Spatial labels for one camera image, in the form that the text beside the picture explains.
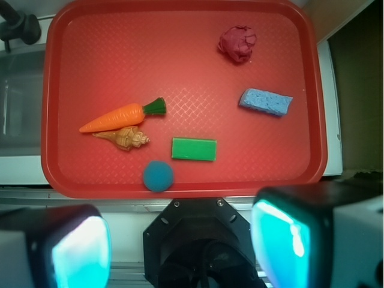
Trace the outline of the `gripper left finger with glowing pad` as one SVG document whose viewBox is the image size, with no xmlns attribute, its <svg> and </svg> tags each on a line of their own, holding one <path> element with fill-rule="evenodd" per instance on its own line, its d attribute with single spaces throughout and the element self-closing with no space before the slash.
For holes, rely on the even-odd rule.
<svg viewBox="0 0 384 288">
<path fill-rule="evenodd" d="M 1 287 L 106 287 L 111 258 L 92 205 L 1 211 Z"/>
</svg>

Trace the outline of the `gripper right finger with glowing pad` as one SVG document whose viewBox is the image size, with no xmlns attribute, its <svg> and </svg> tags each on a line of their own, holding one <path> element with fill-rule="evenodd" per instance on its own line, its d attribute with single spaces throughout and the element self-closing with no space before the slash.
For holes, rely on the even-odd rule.
<svg viewBox="0 0 384 288">
<path fill-rule="evenodd" d="M 266 187 L 251 210 L 256 259 L 274 287 L 382 287 L 383 184 Z"/>
</svg>

